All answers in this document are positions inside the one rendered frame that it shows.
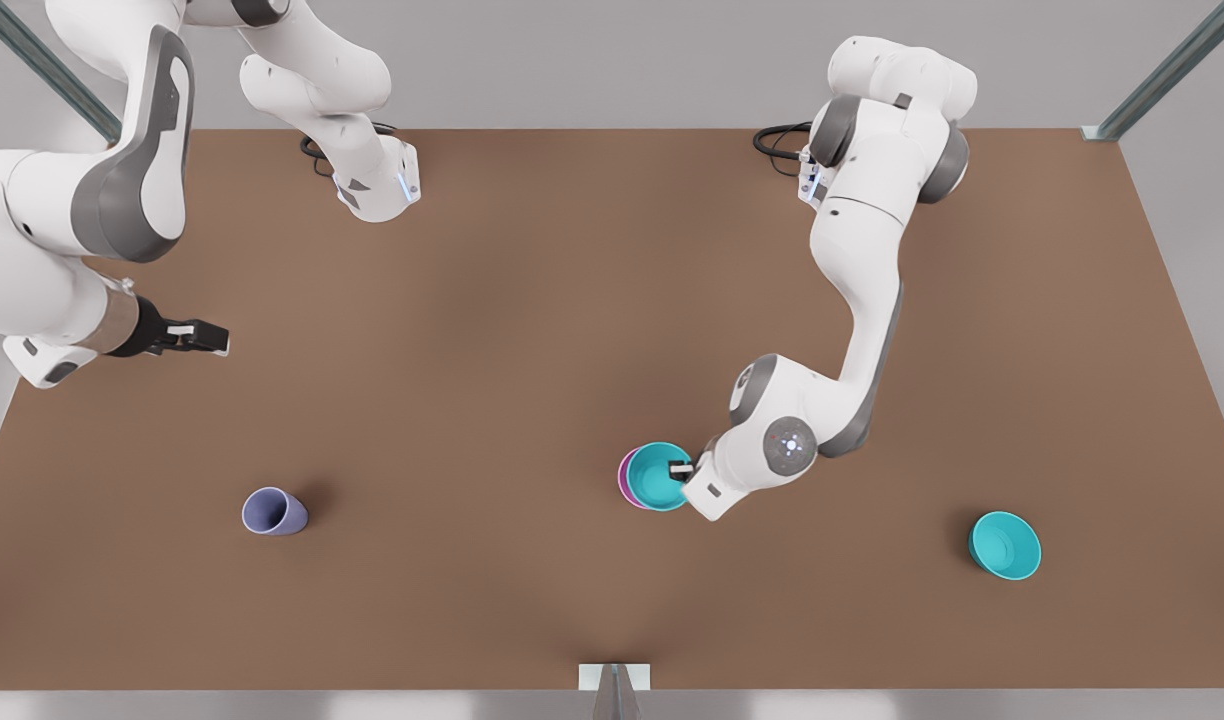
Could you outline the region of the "silver frame post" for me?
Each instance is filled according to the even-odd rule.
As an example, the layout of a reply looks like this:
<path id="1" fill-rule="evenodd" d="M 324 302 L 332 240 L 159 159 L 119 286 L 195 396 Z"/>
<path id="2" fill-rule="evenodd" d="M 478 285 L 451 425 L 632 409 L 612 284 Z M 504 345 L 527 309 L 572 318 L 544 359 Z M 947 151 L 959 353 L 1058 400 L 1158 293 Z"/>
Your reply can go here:
<path id="1" fill-rule="evenodd" d="M 577 688 L 595 692 L 592 720 L 641 720 L 636 692 L 650 689 L 650 665 L 580 664 Z"/>
<path id="2" fill-rule="evenodd" d="M 108 143 L 118 142 L 122 126 L 118 115 L 110 111 L 77 76 L 60 60 L 23 20 L 0 0 L 0 42 L 9 47 L 26 65 L 55 92 L 60 99 L 91 124 Z"/>
<path id="3" fill-rule="evenodd" d="M 1224 40 L 1224 0 L 1184 37 L 1151 73 L 1095 126 L 1080 127 L 1086 142 L 1118 142 Z"/>

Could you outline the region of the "teal blue bowl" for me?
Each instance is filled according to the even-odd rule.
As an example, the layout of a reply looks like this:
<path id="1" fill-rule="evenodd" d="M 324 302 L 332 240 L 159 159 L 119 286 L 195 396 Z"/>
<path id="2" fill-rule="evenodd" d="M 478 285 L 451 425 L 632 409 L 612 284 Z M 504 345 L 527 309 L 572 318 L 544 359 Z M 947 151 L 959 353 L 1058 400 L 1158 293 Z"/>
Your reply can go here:
<path id="1" fill-rule="evenodd" d="M 1028 579 L 1040 568 L 1040 538 L 1028 520 L 1011 512 L 991 511 L 974 520 L 968 550 L 978 568 L 1005 580 Z"/>
<path id="2" fill-rule="evenodd" d="M 632 492 L 647 506 L 647 509 L 657 512 L 681 509 L 688 502 L 682 492 L 685 482 L 674 482 L 668 478 L 668 460 L 685 459 L 693 460 L 692 456 L 677 444 L 668 442 L 643 444 L 627 469 Z"/>

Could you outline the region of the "lavender purple cup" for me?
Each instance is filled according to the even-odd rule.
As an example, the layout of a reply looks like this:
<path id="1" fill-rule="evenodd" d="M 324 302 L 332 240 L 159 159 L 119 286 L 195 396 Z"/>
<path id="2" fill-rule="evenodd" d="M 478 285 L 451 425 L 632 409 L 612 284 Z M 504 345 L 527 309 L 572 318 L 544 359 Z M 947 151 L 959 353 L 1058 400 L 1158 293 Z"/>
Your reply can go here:
<path id="1" fill-rule="evenodd" d="M 256 489 L 244 502 L 241 520 L 259 536 L 289 536 L 308 524 L 308 511 L 283 489 Z"/>

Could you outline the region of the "pink bowl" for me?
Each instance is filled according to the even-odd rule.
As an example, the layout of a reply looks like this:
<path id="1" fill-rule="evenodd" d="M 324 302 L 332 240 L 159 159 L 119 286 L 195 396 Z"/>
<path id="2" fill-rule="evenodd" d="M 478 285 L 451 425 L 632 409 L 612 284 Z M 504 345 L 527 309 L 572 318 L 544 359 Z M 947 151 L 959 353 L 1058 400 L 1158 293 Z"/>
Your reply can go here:
<path id="1" fill-rule="evenodd" d="M 629 465 L 632 459 L 634 459 L 634 457 L 639 454 L 641 444 L 635 448 L 632 448 L 629 452 L 625 452 L 625 456 L 622 457 L 621 465 L 618 465 L 617 470 L 617 482 L 618 482 L 618 491 L 621 491 L 621 495 L 624 496 L 627 502 L 630 502 L 632 506 L 638 507 L 638 509 L 647 509 L 647 506 L 641 503 L 640 500 L 635 496 L 635 493 L 632 492 L 629 482 Z"/>

